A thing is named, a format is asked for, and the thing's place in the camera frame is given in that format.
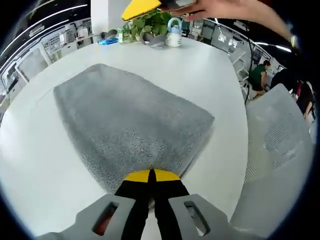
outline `white pillar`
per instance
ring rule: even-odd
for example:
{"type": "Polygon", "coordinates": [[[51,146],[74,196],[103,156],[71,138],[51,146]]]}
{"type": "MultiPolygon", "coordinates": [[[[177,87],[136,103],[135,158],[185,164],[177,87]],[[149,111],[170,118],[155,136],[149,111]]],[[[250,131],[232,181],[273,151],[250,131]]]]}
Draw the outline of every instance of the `white pillar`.
{"type": "Polygon", "coordinates": [[[122,13],[131,0],[91,0],[92,33],[100,34],[122,28],[125,22],[122,13]]]}

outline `ceiling light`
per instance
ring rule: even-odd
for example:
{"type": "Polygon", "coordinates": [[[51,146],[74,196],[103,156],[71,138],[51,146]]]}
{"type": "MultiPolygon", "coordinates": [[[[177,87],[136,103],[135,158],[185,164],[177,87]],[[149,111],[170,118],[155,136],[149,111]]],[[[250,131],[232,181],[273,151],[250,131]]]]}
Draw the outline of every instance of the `ceiling light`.
{"type": "Polygon", "coordinates": [[[265,42],[255,42],[255,44],[269,46],[269,44],[265,42]]]}
{"type": "Polygon", "coordinates": [[[218,19],[217,19],[217,18],[214,18],[214,20],[215,20],[215,23],[216,23],[219,31],[220,31],[220,34],[222,34],[221,27],[220,27],[220,25],[219,25],[218,19]]]}
{"type": "Polygon", "coordinates": [[[36,4],[36,6],[34,6],[34,9],[32,9],[32,11],[28,12],[28,13],[25,15],[25,17],[28,17],[28,15],[30,15],[30,14],[34,14],[37,9],[42,8],[44,5],[47,5],[47,4],[49,4],[49,3],[51,3],[51,2],[54,2],[54,1],[55,1],[55,0],[48,0],[47,2],[45,2],[45,3],[43,3],[43,4],[39,3],[40,1],[38,1],[37,4],[40,4],[40,5],[37,6],[37,4],[36,4]]]}
{"type": "Polygon", "coordinates": [[[1,53],[0,56],[2,56],[2,55],[5,53],[5,51],[6,51],[18,38],[20,38],[25,32],[27,32],[28,30],[30,30],[31,28],[33,28],[33,27],[36,26],[37,24],[43,22],[43,21],[46,20],[46,19],[49,19],[49,18],[55,16],[55,15],[64,13],[64,12],[69,11],[69,10],[72,10],[72,9],[78,9],[78,8],[82,8],[82,7],[86,7],[86,6],[88,6],[88,4],[83,4],[83,5],[79,5],[79,6],[73,6],[73,7],[70,7],[70,8],[61,10],[61,11],[58,11],[58,12],[56,12],[56,13],[54,13],[54,14],[49,15],[49,16],[46,16],[45,18],[41,19],[40,21],[37,21],[35,24],[32,24],[30,27],[28,27],[26,30],[24,30],[22,33],[20,33],[15,39],[13,39],[13,40],[9,43],[9,45],[6,46],[6,48],[2,51],[2,53],[1,53]]]}
{"type": "Polygon", "coordinates": [[[58,26],[58,25],[60,25],[60,24],[66,23],[66,22],[68,22],[68,21],[69,21],[69,19],[68,19],[68,20],[65,20],[65,21],[61,21],[61,22],[59,22],[59,23],[57,23],[57,24],[55,24],[55,25],[53,25],[53,26],[51,26],[51,27],[48,27],[47,29],[39,32],[37,35],[34,35],[33,37],[31,37],[28,41],[26,41],[24,44],[22,44],[22,45],[7,59],[7,61],[5,61],[5,63],[4,63],[4,64],[2,65],[2,67],[0,68],[0,72],[2,71],[2,69],[4,68],[4,66],[6,65],[6,63],[7,63],[17,52],[19,52],[26,44],[28,44],[30,41],[32,41],[34,38],[38,37],[40,34],[43,34],[44,32],[46,32],[46,31],[48,31],[48,30],[50,30],[50,29],[52,29],[52,28],[54,28],[54,27],[56,27],[56,26],[58,26]]]}
{"type": "Polygon", "coordinates": [[[287,48],[287,47],[284,47],[284,46],[278,46],[278,45],[276,45],[276,48],[278,48],[278,49],[281,49],[281,50],[283,50],[283,51],[287,51],[287,52],[291,53],[291,50],[290,50],[289,48],[287,48]]]}

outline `white tabletop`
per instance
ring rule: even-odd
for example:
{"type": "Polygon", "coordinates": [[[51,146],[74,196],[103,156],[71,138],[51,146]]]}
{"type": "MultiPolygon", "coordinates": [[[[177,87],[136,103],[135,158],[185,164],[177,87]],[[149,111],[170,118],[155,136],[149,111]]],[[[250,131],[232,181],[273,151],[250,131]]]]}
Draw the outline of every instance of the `white tabletop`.
{"type": "MultiPolygon", "coordinates": [[[[76,213],[106,194],[68,139],[53,96],[55,86],[98,63],[140,75],[215,117],[207,145],[182,181],[190,194],[201,195],[230,220],[247,167],[243,96],[225,52],[184,38],[180,48],[92,44],[50,65],[27,84],[0,128],[0,180],[23,223],[36,236],[60,232],[74,223],[76,213]]],[[[154,226],[148,227],[145,239],[160,239],[155,222],[148,220],[147,225],[154,226]]]]}

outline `person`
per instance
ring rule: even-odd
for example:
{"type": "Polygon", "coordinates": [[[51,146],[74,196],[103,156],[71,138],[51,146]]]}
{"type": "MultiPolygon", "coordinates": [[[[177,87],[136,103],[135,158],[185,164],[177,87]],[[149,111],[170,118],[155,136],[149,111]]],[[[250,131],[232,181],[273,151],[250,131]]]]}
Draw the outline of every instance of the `person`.
{"type": "Polygon", "coordinates": [[[297,101],[301,92],[302,83],[296,72],[292,69],[285,68],[274,75],[270,89],[273,89],[278,84],[283,84],[289,92],[292,91],[292,97],[297,101]]]}
{"type": "Polygon", "coordinates": [[[252,85],[252,90],[256,91],[256,96],[253,99],[257,99],[266,93],[264,85],[266,83],[266,70],[270,68],[270,62],[265,60],[263,64],[259,64],[250,73],[248,82],[252,85]]]}
{"type": "Polygon", "coordinates": [[[300,95],[296,101],[299,109],[301,110],[305,120],[308,119],[308,115],[314,105],[314,95],[312,86],[309,82],[306,82],[302,85],[300,95]]]}
{"type": "Polygon", "coordinates": [[[271,81],[270,89],[273,89],[278,84],[283,84],[289,92],[291,90],[295,91],[297,88],[298,79],[292,70],[285,68],[274,75],[271,81]]]}
{"type": "Polygon", "coordinates": [[[194,14],[187,16],[186,21],[205,18],[246,20],[271,29],[291,44],[295,40],[289,27],[279,15],[271,7],[258,0],[197,0],[189,6],[171,12],[174,16],[189,13],[194,14]]]}

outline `black pants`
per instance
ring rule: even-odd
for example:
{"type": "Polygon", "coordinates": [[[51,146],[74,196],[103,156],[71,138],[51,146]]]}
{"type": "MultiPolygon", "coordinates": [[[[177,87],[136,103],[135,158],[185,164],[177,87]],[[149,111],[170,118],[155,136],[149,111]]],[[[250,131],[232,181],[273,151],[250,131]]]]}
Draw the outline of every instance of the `black pants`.
{"type": "Polygon", "coordinates": [[[148,179],[124,180],[115,195],[135,199],[122,234],[122,240],[140,240],[149,213],[149,202],[154,199],[154,213],[162,240],[182,240],[178,221],[169,199],[189,195],[179,180],[161,180],[155,170],[149,171],[148,179]]]}
{"type": "Polygon", "coordinates": [[[262,88],[262,86],[261,86],[261,82],[260,82],[260,83],[256,82],[256,81],[255,81],[252,77],[250,77],[250,76],[249,76],[249,78],[248,78],[248,82],[251,84],[252,90],[257,91],[257,92],[263,90],[263,88],[262,88]]]}

